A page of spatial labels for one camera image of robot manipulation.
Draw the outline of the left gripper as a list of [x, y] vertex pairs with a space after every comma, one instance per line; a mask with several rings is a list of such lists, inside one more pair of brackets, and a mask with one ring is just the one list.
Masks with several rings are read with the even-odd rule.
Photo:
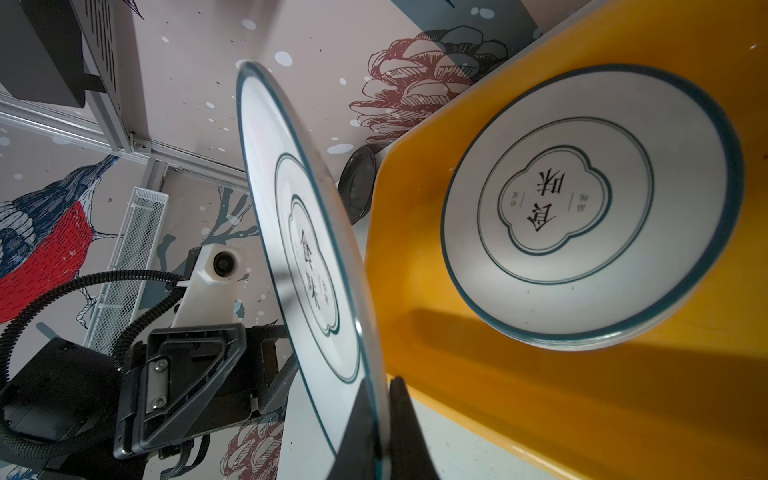
[[288, 338], [285, 325], [152, 331], [122, 375], [114, 456], [148, 454], [246, 420], [248, 390], [234, 376], [240, 360], [251, 387], [249, 420], [285, 407], [297, 361], [291, 354], [280, 366], [277, 341]]

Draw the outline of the white plate green motif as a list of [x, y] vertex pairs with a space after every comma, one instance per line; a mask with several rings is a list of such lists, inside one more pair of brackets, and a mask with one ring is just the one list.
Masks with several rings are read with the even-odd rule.
[[368, 389], [377, 478], [391, 473], [383, 354], [363, 262], [334, 179], [275, 77], [246, 62], [239, 135], [261, 241], [291, 346], [336, 458], [361, 383]]

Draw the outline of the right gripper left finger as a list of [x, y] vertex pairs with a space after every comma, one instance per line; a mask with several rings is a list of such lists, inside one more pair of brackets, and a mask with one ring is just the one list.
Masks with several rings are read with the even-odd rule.
[[377, 478], [377, 443], [368, 389], [361, 383], [349, 421], [327, 480]]

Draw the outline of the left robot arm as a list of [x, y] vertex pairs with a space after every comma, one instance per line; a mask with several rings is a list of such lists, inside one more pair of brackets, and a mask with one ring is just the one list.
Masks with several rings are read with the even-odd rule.
[[178, 479], [205, 459], [212, 435], [273, 420], [298, 371], [279, 360], [283, 326], [157, 329], [121, 368], [104, 354], [55, 338], [1, 391], [7, 427], [45, 449], [1, 458], [20, 479], [140, 479], [151, 456], [173, 458]]

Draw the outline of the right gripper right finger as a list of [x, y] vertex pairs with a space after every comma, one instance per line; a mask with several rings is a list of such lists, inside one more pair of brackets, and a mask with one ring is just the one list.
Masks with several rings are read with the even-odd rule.
[[389, 387], [391, 479], [438, 480], [407, 385], [395, 377]]

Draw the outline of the small black plate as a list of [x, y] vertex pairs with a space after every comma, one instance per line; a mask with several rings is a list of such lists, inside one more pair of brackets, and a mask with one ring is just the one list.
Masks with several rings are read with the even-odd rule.
[[377, 174], [377, 159], [369, 146], [355, 150], [342, 171], [337, 190], [352, 225], [371, 209]]

